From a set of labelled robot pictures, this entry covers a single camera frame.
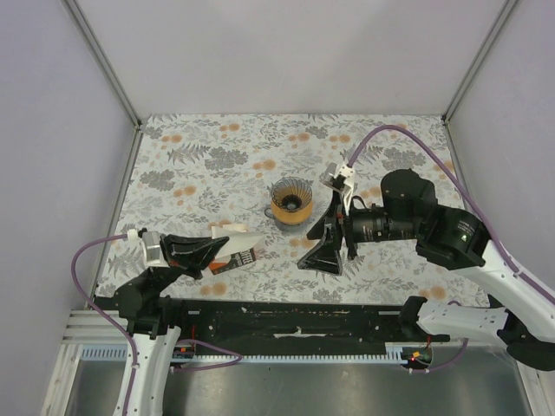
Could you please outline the clear glass coffee server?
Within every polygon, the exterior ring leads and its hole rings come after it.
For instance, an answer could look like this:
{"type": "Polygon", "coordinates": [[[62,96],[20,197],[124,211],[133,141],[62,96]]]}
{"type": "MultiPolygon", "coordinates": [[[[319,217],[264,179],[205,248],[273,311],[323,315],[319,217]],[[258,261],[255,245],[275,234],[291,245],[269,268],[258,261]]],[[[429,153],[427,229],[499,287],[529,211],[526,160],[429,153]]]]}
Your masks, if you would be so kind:
{"type": "Polygon", "coordinates": [[[307,224],[309,223],[308,219],[305,219],[303,222],[298,223],[298,224],[288,224],[285,223],[279,219],[277,219],[277,217],[272,213],[271,211],[271,207],[269,205],[267,205],[264,208],[264,215],[269,218],[270,220],[273,221],[274,225],[276,225],[276,227],[281,230],[282,232],[285,233],[293,233],[293,232],[297,232],[297,231],[301,231],[303,230],[307,224]]]}

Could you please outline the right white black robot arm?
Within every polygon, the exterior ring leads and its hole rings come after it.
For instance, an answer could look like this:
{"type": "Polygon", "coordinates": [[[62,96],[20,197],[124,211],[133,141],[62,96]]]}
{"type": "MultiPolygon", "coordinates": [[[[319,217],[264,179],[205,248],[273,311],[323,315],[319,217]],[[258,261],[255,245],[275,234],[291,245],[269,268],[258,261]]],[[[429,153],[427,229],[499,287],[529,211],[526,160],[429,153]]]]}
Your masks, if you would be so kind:
{"type": "Polygon", "coordinates": [[[483,221],[439,204],[434,184],[410,169],[385,175],[382,205],[357,208],[347,193],[350,172],[343,167],[327,174],[332,199],[307,234],[316,245],[298,261],[299,269],[339,276],[342,248],[353,260],[359,244],[413,240],[420,257],[478,284],[492,302],[484,309],[411,296],[397,319],[403,339],[467,338],[503,347],[528,367],[554,369],[554,293],[502,255],[483,221]]]}

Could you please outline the clear ribbed glass dripper cone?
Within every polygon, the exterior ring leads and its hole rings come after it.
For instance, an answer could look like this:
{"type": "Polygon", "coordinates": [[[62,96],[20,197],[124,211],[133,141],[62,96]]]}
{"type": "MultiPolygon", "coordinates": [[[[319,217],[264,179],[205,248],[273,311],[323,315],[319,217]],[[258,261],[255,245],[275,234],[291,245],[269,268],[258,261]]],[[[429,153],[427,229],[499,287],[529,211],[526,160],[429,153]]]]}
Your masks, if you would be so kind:
{"type": "Polygon", "coordinates": [[[313,192],[308,180],[281,178],[271,187],[270,198],[272,213],[283,222],[303,222],[312,212],[313,192]]]}

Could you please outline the orange black coffee filter box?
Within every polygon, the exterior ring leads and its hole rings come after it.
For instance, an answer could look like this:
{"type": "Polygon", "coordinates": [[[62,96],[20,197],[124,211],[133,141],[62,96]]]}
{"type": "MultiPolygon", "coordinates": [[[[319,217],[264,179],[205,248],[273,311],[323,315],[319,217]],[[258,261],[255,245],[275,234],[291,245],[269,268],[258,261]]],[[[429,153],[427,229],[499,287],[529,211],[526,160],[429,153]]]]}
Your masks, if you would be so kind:
{"type": "Polygon", "coordinates": [[[208,269],[216,276],[218,274],[235,270],[250,263],[255,263],[257,260],[256,253],[253,248],[236,252],[223,257],[215,258],[209,265],[208,269]]]}

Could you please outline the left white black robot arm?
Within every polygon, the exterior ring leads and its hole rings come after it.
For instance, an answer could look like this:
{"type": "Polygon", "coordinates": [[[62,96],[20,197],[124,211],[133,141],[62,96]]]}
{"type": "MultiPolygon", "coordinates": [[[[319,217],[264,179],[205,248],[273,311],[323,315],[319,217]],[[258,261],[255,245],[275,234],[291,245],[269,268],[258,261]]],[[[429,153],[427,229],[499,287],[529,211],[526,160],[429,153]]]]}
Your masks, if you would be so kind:
{"type": "Polygon", "coordinates": [[[161,293],[181,276],[199,279],[230,238],[179,237],[132,229],[146,268],[114,293],[115,308],[127,321],[124,379],[115,415],[161,415],[162,398],[173,349],[191,330],[183,307],[161,293]]]}

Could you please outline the cream paper coffee filter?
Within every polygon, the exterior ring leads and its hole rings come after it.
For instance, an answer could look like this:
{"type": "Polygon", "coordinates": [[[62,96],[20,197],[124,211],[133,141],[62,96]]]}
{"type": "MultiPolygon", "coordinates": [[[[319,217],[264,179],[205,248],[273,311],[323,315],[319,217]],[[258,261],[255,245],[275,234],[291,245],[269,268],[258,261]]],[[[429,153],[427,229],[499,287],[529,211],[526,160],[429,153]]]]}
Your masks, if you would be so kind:
{"type": "Polygon", "coordinates": [[[257,231],[248,231],[244,224],[224,224],[212,227],[212,238],[228,237],[228,242],[219,250],[218,257],[255,248],[264,240],[264,235],[257,231]]]}

